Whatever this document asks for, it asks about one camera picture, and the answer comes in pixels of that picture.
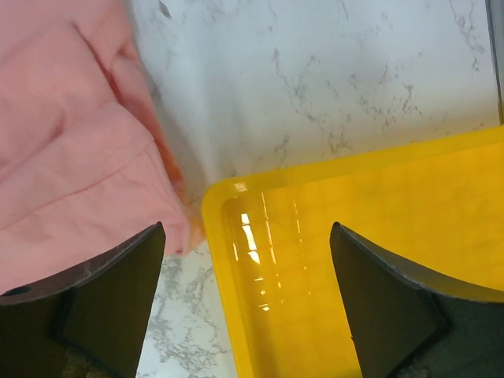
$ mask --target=marble countertop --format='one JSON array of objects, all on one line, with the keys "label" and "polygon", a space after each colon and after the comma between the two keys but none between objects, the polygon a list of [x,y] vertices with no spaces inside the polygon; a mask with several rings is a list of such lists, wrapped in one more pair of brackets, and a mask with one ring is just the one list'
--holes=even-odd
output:
[{"label": "marble countertop", "polygon": [[[130,7],[195,208],[225,177],[499,123],[484,0]],[[208,246],[166,258],[137,377],[235,376]]]}]

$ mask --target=pink towel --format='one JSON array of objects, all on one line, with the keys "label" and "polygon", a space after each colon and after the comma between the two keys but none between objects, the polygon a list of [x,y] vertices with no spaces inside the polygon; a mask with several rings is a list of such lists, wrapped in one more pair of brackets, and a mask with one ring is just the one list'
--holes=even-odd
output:
[{"label": "pink towel", "polygon": [[161,221],[202,238],[119,0],[0,2],[0,294]]}]

